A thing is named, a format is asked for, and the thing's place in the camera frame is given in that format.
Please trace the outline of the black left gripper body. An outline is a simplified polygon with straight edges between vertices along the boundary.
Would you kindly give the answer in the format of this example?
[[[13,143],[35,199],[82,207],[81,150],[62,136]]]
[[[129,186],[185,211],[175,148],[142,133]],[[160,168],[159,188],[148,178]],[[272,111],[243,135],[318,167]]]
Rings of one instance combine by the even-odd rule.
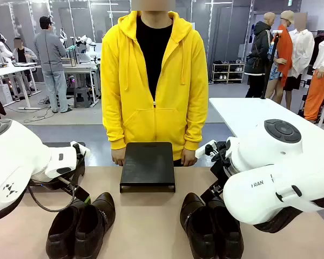
[[[59,188],[63,191],[67,192],[70,195],[74,196],[81,196],[82,195],[82,189],[80,186],[78,186],[76,183],[72,183],[71,180],[59,176],[57,178],[59,183]]]

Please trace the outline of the person's left hand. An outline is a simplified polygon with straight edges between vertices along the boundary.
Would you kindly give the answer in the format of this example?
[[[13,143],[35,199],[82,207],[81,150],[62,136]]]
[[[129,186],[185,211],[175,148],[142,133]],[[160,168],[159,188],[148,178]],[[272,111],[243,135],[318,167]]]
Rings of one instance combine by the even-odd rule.
[[[197,158],[195,156],[195,151],[191,151],[188,149],[183,149],[181,156],[181,164],[184,167],[193,166],[197,162]]]

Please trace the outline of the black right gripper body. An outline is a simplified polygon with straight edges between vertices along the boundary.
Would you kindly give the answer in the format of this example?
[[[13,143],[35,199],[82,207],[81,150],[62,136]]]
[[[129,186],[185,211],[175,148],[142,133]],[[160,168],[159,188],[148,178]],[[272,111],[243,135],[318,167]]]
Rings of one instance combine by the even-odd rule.
[[[212,156],[211,161],[214,163],[211,172],[217,178],[215,185],[220,189],[224,188],[225,183],[231,176],[229,167],[231,166],[229,158],[226,158],[227,146],[225,141],[216,143],[216,154]]]

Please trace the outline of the person's right hand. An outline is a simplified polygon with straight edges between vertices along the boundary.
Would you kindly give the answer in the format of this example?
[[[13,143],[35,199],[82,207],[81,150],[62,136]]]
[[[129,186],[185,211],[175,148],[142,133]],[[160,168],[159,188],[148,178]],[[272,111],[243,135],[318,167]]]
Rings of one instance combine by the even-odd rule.
[[[111,150],[112,161],[116,165],[123,166],[124,161],[125,161],[125,151],[126,151],[126,148]]]

